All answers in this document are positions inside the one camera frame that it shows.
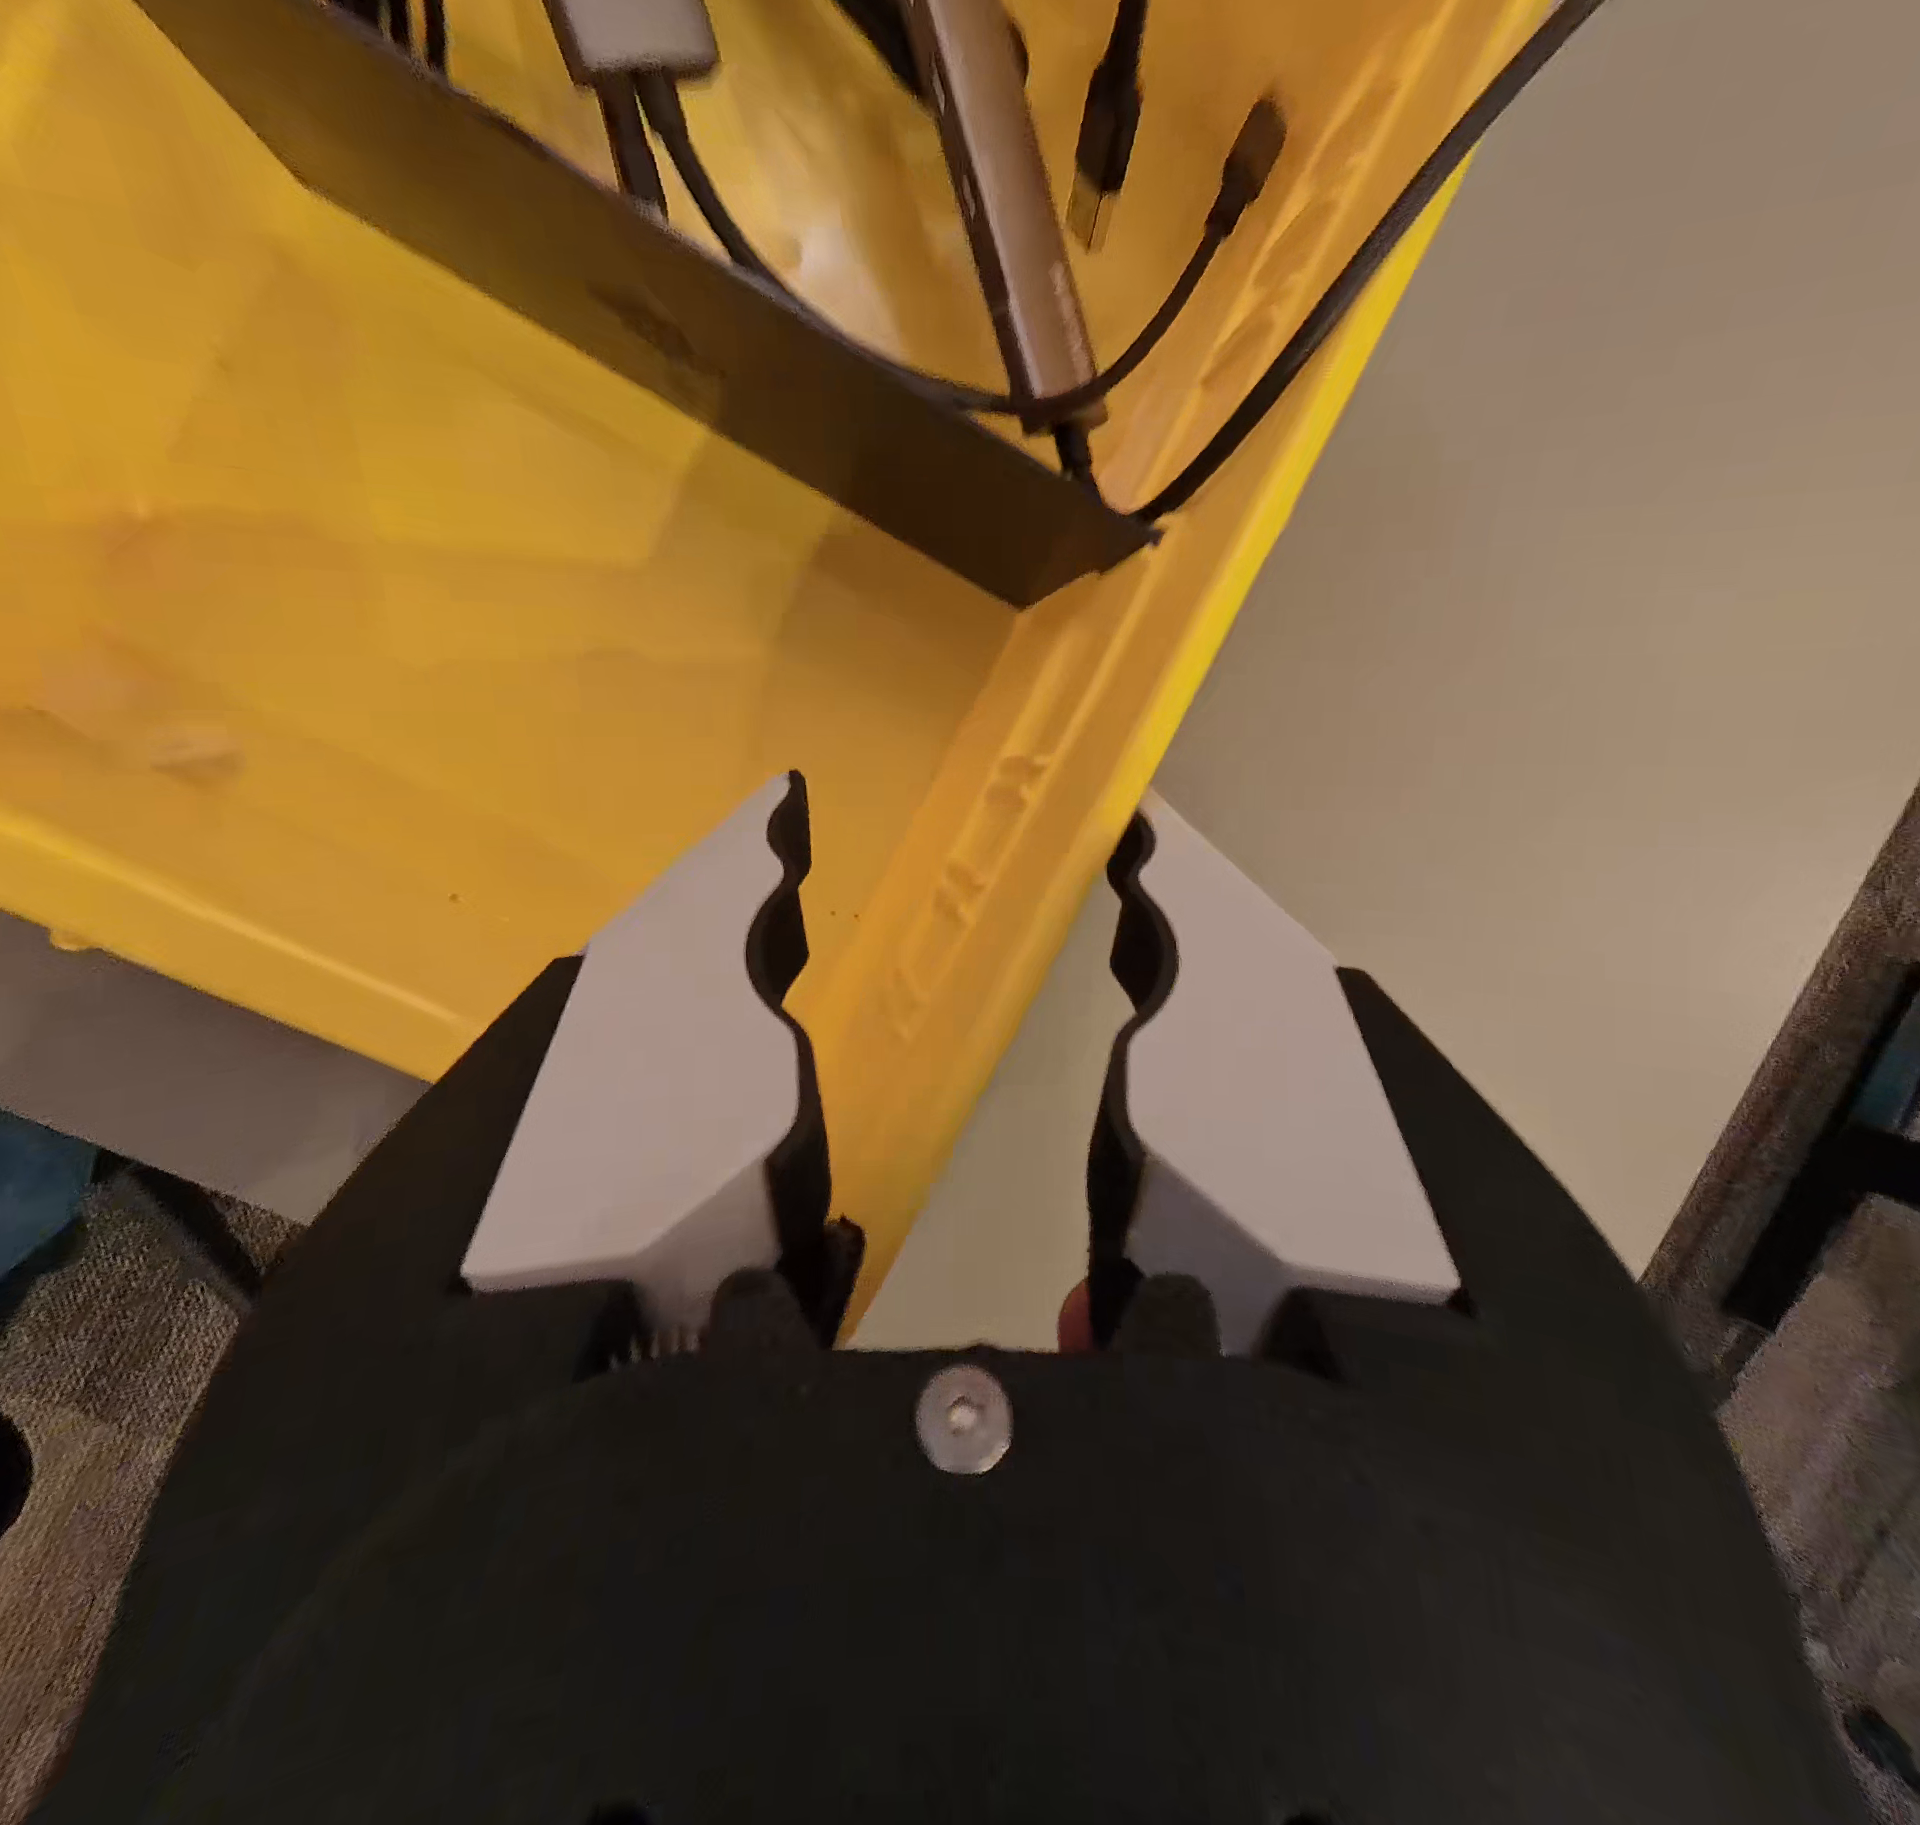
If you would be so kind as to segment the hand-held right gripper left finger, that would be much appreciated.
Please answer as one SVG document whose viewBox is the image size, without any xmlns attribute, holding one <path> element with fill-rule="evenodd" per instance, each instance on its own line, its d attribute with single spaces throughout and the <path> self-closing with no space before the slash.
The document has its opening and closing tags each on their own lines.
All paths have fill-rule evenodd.
<svg viewBox="0 0 1920 1825">
<path fill-rule="evenodd" d="M 715 1292 L 828 1265 L 804 777 L 773 777 L 588 942 L 468 1240 L 468 1287 Z"/>
</svg>

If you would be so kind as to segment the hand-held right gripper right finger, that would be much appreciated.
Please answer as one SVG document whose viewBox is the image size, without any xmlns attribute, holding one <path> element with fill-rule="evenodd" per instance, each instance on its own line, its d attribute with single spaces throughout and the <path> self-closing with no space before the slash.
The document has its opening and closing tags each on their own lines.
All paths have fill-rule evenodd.
<svg viewBox="0 0 1920 1825">
<path fill-rule="evenodd" d="M 1094 1303 L 1152 1277 L 1216 1303 L 1458 1287 L 1335 954 L 1165 805 L 1107 865 L 1131 1003 L 1086 1165 Z"/>
</svg>

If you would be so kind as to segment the yellow plastic bin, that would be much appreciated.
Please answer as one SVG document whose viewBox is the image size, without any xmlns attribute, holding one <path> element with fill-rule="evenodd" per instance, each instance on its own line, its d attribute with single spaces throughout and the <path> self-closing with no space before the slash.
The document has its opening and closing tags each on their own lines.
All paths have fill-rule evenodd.
<svg viewBox="0 0 1920 1825">
<path fill-rule="evenodd" d="M 455 89 L 612 185 L 538 0 Z M 773 773 L 874 1298 L 1143 799 L 1437 198 L 1312 306 L 1550 0 L 1152 0 L 1097 352 L 1256 97 L 1277 173 L 1094 434 L 1159 539 L 1028 609 L 306 186 L 133 0 L 5 0 L 5 911 L 436 1078 Z"/>
</svg>

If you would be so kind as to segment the person's blue jeans leg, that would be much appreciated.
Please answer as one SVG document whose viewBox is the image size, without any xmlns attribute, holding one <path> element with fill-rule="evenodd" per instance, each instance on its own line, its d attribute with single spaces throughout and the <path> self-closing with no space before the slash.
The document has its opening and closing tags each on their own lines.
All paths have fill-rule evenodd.
<svg viewBox="0 0 1920 1825">
<path fill-rule="evenodd" d="M 2 1112 L 2 1285 L 72 1227 L 96 1165 L 93 1144 Z"/>
</svg>

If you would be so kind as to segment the black plastic bin divider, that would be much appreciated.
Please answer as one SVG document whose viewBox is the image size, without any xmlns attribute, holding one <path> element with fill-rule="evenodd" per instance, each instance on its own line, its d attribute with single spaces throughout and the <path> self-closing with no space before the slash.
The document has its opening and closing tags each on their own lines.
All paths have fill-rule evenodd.
<svg viewBox="0 0 1920 1825">
<path fill-rule="evenodd" d="M 1155 541 L 324 0 L 133 0 L 312 191 L 1028 609 Z"/>
</svg>

